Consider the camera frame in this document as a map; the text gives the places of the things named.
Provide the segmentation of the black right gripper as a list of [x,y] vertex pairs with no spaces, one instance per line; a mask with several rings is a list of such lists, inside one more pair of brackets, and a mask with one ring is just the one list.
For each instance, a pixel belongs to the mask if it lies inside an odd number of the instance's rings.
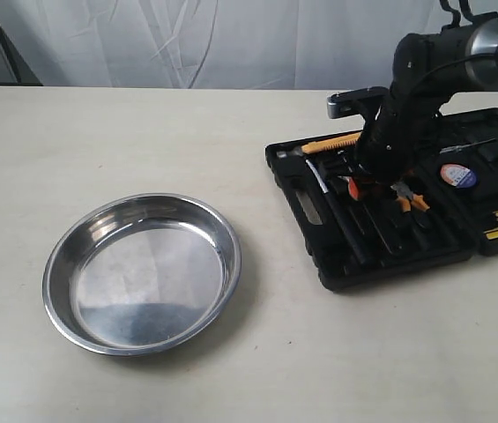
[[[413,167],[415,145],[433,116],[434,106],[429,98],[392,94],[384,97],[379,114],[356,145],[356,159],[370,178],[362,181],[364,198],[383,198],[384,185],[399,181]],[[347,190],[354,201],[361,200],[354,178],[347,179]]]

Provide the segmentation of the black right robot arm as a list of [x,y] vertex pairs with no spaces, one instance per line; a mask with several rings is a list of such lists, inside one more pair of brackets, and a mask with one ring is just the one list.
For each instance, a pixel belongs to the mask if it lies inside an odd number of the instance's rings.
[[498,92],[498,18],[440,33],[409,33],[398,44],[389,88],[353,92],[365,125],[354,148],[349,192],[362,199],[392,185],[415,165],[416,145],[441,106],[457,93]]

